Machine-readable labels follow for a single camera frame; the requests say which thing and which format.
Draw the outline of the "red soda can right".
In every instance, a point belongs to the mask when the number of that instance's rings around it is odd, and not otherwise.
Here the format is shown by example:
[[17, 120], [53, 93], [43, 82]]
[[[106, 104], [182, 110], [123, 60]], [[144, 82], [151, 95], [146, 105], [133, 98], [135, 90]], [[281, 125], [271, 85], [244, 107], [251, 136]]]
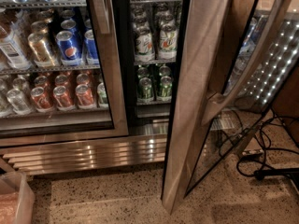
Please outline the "red soda can right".
[[86, 84], [76, 86], [76, 96], [80, 108], [94, 108], [95, 100], [91, 88]]

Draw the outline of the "red soda can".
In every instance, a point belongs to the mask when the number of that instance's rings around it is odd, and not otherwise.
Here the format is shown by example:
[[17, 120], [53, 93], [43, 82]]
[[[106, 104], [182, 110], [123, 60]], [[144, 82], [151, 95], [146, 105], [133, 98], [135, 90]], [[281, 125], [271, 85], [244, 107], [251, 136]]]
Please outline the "red soda can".
[[53, 97], [57, 102], [57, 107], [59, 110], [67, 111], [75, 108], [74, 101], [67, 87], [55, 87], [53, 90]]
[[76, 86], [76, 96], [80, 108], [94, 108], [95, 100], [91, 88], [86, 84]]
[[36, 87], [31, 90], [31, 98], [38, 112], [50, 112], [54, 104], [47, 90], [42, 87]]

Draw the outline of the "silver can lower left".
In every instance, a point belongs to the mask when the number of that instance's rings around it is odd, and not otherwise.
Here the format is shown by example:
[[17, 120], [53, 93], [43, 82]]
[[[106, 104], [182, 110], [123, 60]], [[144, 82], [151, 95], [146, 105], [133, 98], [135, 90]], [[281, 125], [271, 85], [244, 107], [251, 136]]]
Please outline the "silver can lower left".
[[12, 105], [13, 110], [19, 115], [27, 115], [33, 111], [30, 101], [23, 91], [18, 89], [9, 90], [7, 92], [7, 100]]

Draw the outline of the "stainless fridge bottom grille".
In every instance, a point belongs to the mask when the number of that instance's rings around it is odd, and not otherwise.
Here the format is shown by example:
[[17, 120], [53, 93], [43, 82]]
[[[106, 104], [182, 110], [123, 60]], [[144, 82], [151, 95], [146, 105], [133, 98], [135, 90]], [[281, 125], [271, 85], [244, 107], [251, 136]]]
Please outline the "stainless fridge bottom grille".
[[48, 175], [161, 162], [164, 179], [190, 178], [211, 133], [216, 143], [209, 156], [220, 162], [256, 133], [256, 125], [229, 119], [186, 126], [162, 120], [131, 127], [108, 120], [9, 120], [1, 128], [1, 170]]

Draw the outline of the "white green can far left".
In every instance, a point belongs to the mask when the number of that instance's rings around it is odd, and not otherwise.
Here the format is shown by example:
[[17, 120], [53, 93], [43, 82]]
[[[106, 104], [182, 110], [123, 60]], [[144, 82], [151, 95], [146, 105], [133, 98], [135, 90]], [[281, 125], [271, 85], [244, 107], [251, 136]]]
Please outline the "white green can far left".
[[150, 28], [141, 26], [136, 29], [135, 59], [138, 62], [148, 62], [154, 58], [154, 48]]

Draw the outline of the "clear plastic storage bin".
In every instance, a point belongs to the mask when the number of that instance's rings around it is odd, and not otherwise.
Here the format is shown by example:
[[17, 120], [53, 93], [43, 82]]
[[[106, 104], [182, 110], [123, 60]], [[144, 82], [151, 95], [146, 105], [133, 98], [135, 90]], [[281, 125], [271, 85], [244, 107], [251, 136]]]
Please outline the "clear plastic storage bin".
[[31, 224], [34, 202], [25, 173], [0, 176], [0, 224]]

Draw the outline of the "gold soda can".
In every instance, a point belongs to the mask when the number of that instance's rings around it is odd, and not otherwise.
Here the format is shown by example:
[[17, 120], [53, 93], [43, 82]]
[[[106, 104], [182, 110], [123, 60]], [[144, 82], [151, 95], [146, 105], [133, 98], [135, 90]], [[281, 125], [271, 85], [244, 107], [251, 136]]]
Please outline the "gold soda can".
[[57, 55], [46, 35], [32, 33], [28, 36], [28, 44], [34, 53], [34, 61], [38, 67], [49, 68], [59, 64]]

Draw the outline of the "red soda can left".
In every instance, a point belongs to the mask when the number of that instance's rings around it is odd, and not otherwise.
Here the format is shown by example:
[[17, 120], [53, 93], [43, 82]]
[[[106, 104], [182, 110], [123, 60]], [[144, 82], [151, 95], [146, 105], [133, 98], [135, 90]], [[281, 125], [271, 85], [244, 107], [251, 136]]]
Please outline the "red soda can left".
[[38, 112], [50, 112], [54, 104], [47, 90], [42, 87], [36, 87], [31, 90], [31, 98]]

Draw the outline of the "blue Pepsi can front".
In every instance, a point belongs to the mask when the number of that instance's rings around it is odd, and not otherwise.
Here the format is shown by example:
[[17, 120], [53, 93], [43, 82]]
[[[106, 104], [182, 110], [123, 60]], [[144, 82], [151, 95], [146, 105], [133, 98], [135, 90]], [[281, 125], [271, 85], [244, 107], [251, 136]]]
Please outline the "blue Pepsi can front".
[[70, 31], [63, 30], [56, 35], [56, 43], [62, 55], [63, 65], [82, 65], [82, 45], [77, 36]]

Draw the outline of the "blue Pepsi can edge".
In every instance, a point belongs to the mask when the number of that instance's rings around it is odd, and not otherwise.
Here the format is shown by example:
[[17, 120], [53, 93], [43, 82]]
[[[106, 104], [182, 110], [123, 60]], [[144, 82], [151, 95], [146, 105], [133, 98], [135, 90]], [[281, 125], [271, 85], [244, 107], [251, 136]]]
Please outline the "blue Pepsi can edge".
[[97, 53], [97, 47], [93, 37], [93, 30], [88, 30], [84, 34], [84, 42], [87, 50], [87, 58], [91, 64], [99, 64], [99, 58]]

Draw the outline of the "clear labelled bottle left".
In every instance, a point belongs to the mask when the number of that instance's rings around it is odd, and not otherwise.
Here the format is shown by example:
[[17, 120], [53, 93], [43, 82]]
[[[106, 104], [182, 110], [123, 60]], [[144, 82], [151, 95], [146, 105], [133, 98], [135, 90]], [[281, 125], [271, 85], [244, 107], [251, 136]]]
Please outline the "clear labelled bottle left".
[[0, 50], [7, 57], [8, 64], [19, 70], [30, 68], [29, 51], [9, 25], [0, 23]]

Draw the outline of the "green soda can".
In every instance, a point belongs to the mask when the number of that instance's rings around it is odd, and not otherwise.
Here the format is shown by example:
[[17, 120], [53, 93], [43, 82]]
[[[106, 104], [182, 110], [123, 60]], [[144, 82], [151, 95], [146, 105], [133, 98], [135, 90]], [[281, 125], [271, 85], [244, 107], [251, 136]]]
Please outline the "green soda can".
[[158, 99], [161, 101], [167, 101], [172, 97], [172, 78], [169, 76], [163, 76], [160, 79], [158, 87]]

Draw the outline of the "red soda can middle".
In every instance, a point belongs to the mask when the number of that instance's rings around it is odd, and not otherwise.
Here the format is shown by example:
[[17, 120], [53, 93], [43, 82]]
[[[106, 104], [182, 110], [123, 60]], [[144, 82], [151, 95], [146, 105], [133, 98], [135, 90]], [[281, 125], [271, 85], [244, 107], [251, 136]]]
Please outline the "red soda can middle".
[[59, 110], [67, 111], [75, 108], [74, 101], [67, 87], [55, 87], [53, 90], [53, 97], [57, 102], [57, 107]]

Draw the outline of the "glass fridge door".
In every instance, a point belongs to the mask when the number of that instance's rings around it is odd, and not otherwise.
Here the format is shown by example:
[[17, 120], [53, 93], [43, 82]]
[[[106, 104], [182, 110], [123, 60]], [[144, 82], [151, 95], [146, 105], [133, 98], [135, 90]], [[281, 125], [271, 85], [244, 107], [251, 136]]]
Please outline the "glass fridge door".
[[[0, 0], [1, 22], [10, 26], [29, 51], [31, 66], [27, 70], [14, 69], [8, 64], [1, 51], [1, 128], [9, 121], [22, 119], [46, 123], [77, 124], [82, 121], [110, 121], [126, 124], [124, 98], [121, 84], [121, 67], [112, 0]], [[70, 31], [82, 45], [82, 65], [63, 65], [56, 35]], [[99, 64], [91, 64], [87, 58], [84, 34], [93, 30]], [[38, 67], [34, 53], [28, 44], [32, 33], [46, 35], [57, 55], [58, 65], [49, 68]], [[88, 85], [95, 100], [94, 108], [80, 108], [76, 86]], [[75, 108], [62, 111], [57, 107], [53, 90], [57, 86], [69, 89]], [[31, 98], [31, 90], [42, 87], [48, 91], [54, 108], [50, 112], [38, 112]], [[23, 91], [33, 111], [19, 115], [7, 100], [11, 89]]]
[[298, 66], [298, 0], [183, 0], [162, 204], [241, 152]]

